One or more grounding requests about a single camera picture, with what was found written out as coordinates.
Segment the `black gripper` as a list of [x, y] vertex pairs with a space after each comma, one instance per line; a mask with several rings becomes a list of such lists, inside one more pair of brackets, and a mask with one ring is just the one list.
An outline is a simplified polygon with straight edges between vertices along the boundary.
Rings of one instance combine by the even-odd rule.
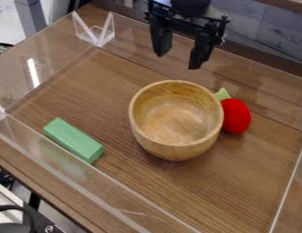
[[[163, 57], [171, 50], [172, 30], [194, 34], [212, 27], [215, 34], [224, 35], [228, 16], [222, 14], [210, 2], [148, 2], [146, 19], [154, 52]], [[208, 61], [216, 43], [216, 36], [202, 31], [190, 53], [188, 69], [200, 69]]]

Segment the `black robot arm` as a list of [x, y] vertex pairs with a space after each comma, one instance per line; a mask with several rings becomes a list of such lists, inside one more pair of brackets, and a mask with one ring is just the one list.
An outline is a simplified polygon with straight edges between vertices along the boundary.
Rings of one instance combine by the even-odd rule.
[[171, 51], [175, 31], [195, 37], [188, 69], [200, 69], [212, 49], [226, 41], [227, 14], [212, 8], [212, 0], [147, 0], [144, 19], [150, 24], [154, 52], [163, 57]]

